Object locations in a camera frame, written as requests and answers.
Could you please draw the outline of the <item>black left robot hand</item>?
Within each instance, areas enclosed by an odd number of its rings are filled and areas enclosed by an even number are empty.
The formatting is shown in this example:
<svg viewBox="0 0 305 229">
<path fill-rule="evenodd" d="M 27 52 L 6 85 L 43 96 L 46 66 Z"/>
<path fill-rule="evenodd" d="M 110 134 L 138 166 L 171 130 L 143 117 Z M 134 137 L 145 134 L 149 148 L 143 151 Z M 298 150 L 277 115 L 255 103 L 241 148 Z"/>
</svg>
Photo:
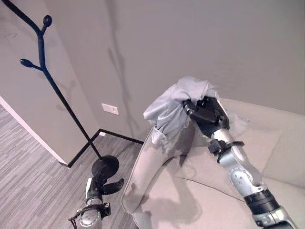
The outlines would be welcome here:
<svg viewBox="0 0 305 229">
<path fill-rule="evenodd" d="M 102 200 L 102 196 L 119 192 L 124 185 L 124 179 L 114 183 L 107 183 L 107 179 L 102 176 L 94 176 L 88 179 L 86 185 L 86 199 L 97 198 Z"/>
</svg>

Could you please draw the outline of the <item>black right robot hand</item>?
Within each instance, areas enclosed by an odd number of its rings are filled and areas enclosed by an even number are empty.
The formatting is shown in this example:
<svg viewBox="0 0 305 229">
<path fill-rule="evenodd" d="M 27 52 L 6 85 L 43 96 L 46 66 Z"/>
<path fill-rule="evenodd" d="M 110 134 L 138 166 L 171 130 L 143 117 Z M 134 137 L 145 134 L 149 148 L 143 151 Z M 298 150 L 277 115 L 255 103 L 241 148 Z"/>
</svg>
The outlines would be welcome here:
<svg viewBox="0 0 305 229">
<path fill-rule="evenodd" d="M 230 129 L 227 113 L 215 97 L 205 96 L 196 103 L 190 99 L 185 100 L 183 109 L 206 137 L 211 138 L 212 134 L 220 129 Z"/>
</svg>

